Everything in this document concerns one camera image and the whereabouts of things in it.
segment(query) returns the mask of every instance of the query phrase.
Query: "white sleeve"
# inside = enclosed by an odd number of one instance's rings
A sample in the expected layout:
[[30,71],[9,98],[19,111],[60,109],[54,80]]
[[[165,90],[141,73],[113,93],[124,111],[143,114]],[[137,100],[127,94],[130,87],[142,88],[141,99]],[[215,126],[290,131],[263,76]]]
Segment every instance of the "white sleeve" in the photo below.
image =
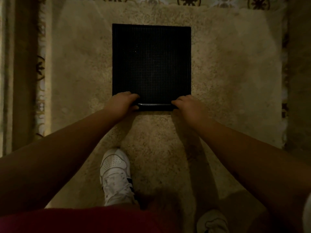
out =
[[311,233],[311,194],[307,198],[304,212],[302,215],[302,223],[304,227],[304,233]]

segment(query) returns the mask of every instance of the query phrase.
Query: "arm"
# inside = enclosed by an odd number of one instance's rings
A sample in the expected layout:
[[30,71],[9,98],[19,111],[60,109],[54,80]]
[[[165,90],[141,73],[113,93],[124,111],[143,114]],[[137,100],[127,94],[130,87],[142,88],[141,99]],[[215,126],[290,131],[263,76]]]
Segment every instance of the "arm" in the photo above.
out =
[[248,191],[287,227],[302,232],[302,212],[311,192],[308,165],[281,149],[208,118],[207,107],[191,95],[172,103]]
[[0,159],[0,216],[44,208],[138,98],[113,96],[105,108]]

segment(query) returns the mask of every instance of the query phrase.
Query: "person's right arm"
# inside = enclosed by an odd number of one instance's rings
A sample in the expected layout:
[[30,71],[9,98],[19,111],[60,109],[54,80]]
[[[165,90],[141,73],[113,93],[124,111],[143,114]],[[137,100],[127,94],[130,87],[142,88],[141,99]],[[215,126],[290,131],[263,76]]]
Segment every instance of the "person's right arm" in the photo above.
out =
[[207,107],[191,95],[172,103],[248,191],[290,230],[303,232],[302,212],[311,193],[310,166],[209,118]]

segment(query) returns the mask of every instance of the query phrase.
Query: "hand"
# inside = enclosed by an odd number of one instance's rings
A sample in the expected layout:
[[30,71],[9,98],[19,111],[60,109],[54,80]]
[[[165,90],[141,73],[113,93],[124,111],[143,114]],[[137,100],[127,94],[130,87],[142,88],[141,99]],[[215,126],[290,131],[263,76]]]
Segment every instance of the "hand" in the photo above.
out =
[[109,113],[116,122],[121,121],[129,112],[138,110],[137,105],[131,106],[139,98],[138,94],[120,92],[114,95],[105,105],[104,110]]
[[190,127],[195,129],[200,122],[208,119],[207,107],[192,95],[178,97],[172,104],[180,109],[182,116]]

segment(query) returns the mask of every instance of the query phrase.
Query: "black plastic tray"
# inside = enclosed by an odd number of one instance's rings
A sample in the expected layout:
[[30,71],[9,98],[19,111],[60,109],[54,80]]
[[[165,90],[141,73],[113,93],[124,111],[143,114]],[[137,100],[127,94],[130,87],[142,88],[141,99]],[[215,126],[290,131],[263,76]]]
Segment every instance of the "black plastic tray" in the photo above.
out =
[[142,111],[171,111],[191,94],[191,28],[112,25],[112,94],[130,91]]

